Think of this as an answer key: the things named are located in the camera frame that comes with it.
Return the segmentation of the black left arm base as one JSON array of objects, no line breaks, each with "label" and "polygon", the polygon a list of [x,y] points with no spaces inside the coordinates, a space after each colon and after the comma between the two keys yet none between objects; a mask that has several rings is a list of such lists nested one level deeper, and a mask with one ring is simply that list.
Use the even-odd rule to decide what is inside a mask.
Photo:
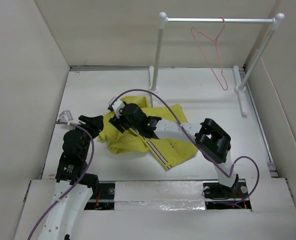
[{"label": "black left arm base", "polygon": [[100,182],[97,195],[93,195],[84,210],[110,211],[115,209],[115,186],[112,181]]}]

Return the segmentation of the yellow trousers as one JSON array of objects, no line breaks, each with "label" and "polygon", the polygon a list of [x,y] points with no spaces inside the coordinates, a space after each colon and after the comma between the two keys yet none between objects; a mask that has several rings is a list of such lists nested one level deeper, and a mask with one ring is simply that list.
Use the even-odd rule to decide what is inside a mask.
[{"label": "yellow trousers", "polygon": [[[145,96],[125,96],[121,99],[127,104],[137,104],[147,116],[156,116],[175,122],[174,116],[166,107],[151,107]],[[181,105],[170,106],[181,123],[188,123]],[[184,163],[196,155],[198,149],[189,141],[176,139],[147,139],[135,133],[134,130],[119,132],[109,120],[114,116],[109,112],[103,116],[103,130],[98,142],[108,142],[107,149],[113,154],[128,152],[151,152],[165,171]]]}]

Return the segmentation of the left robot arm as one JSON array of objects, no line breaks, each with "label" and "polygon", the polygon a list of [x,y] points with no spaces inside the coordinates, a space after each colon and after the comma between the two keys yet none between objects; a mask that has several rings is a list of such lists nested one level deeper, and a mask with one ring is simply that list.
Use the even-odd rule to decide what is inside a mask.
[{"label": "left robot arm", "polygon": [[38,239],[71,240],[87,202],[99,194],[99,178],[87,170],[95,153],[94,139],[104,128],[104,117],[81,115],[78,122],[60,121],[69,130],[63,136],[62,154],[51,206],[42,215]]}]

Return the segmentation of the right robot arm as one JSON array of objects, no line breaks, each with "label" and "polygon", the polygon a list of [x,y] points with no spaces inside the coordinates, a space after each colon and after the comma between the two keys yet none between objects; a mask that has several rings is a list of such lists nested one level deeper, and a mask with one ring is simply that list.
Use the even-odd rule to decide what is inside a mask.
[{"label": "right robot arm", "polygon": [[108,110],[113,112],[109,122],[121,133],[132,129],[146,139],[173,139],[192,143],[214,165],[220,193],[231,197],[237,192],[239,175],[234,171],[229,156],[231,137],[213,119],[205,118],[201,123],[184,123],[168,107],[175,118],[175,121],[171,121],[147,115],[137,104],[120,100],[111,103]]}]

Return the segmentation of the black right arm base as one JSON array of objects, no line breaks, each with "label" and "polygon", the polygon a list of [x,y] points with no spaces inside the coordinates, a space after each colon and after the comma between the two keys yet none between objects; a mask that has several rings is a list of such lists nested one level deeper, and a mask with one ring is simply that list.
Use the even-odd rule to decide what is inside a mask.
[{"label": "black right arm base", "polygon": [[207,210],[251,210],[251,202],[248,195],[248,188],[244,179],[239,180],[236,189],[233,191],[224,190],[224,187],[217,181],[204,181],[201,192],[205,198]]}]

